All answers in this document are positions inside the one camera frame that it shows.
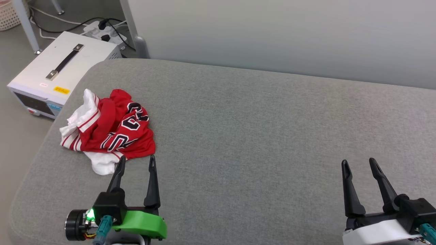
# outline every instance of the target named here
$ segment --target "gray metal post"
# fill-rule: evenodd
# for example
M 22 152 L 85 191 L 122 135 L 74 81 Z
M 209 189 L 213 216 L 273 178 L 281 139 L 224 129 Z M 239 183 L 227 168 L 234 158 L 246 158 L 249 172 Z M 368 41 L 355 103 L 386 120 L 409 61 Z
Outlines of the gray metal post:
M 23 26 L 24 32 L 26 33 L 34 53 L 40 54 L 42 49 L 39 48 L 38 42 L 36 41 L 35 33 L 33 33 L 32 26 L 27 18 L 27 12 L 24 8 L 23 2 L 21 0 L 12 0 L 12 4 L 15 7 L 15 11 L 17 12 L 18 18 L 21 21 L 21 25 Z
M 59 5 L 58 0 L 51 0 L 51 3 L 54 5 L 54 8 L 56 9 L 56 12 L 58 14 L 63 14 L 65 13 L 65 11 L 61 8 L 61 6 Z

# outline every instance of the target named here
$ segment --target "robotic arm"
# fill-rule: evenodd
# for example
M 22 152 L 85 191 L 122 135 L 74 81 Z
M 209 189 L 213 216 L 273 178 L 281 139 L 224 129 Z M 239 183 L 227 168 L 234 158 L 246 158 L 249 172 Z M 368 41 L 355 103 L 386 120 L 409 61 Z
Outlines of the robotic arm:
M 344 245 L 414 244 L 436 245 L 436 209 L 424 198 L 410 200 L 397 195 L 374 158 L 369 159 L 372 176 L 377 180 L 383 198 L 383 212 L 367 214 L 354 189 L 353 174 L 342 161 L 346 229 Z
M 147 195 L 144 207 L 127 207 L 120 188 L 126 158 L 121 157 L 106 192 L 101 192 L 92 209 L 72 210 L 65 221 L 65 236 L 70 241 L 93 239 L 93 245 L 149 245 L 151 239 L 167 237 L 167 225 L 159 216 L 159 185 L 156 160 L 150 156 Z

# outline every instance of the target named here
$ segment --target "red fabric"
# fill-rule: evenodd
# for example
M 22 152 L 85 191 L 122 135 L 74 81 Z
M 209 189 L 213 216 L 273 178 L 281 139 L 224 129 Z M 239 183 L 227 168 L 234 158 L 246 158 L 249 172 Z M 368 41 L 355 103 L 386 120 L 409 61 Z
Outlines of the red fabric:
M 147 111 L 131 98 L 124 90 L 114 89 L 109 98 L 98 101 L 98 112 L 94 115 L 98 119 L 84 132 L 79 130 L 81 151 L 119 151 L 127 159 L 155 153 L 156 145 L 153 131 L 148 128 Z

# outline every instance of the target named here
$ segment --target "gray tablecloth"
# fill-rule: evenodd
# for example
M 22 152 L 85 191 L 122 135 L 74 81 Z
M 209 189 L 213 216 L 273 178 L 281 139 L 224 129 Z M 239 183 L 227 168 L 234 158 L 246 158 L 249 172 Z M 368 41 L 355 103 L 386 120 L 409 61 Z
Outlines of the gray tablecloth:
M 341 244 L 343 159 L 368 213 L 382 210 L 370 157 L 398 193 L 436 204 L 436 91 L 120 59 L 91 68 L 54 122 L 12 205 L 15 244 L 68 244 L 67 214 L 109 184 L 59 146 L 85 88 L 101 98 L 124 89 L 150 115 L 168 225 L 155 244 Z M 142 205 L 147 165 L 127 162 L 129 206 Z

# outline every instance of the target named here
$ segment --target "woven basket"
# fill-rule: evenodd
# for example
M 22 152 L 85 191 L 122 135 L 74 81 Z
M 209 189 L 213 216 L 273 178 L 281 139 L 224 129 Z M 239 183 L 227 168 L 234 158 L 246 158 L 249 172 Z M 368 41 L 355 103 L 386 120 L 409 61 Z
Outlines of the woven basket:
M 23 0 L 24 8 L 27 12 L 27 17 L 29 17 L 29 6 L 27 2 Z M 17 13 L 15 12 L 14 6 L 11 1 L 0 6 L 0 31 L 5 31 L 21 24 L 20 19 L 18 19 Z

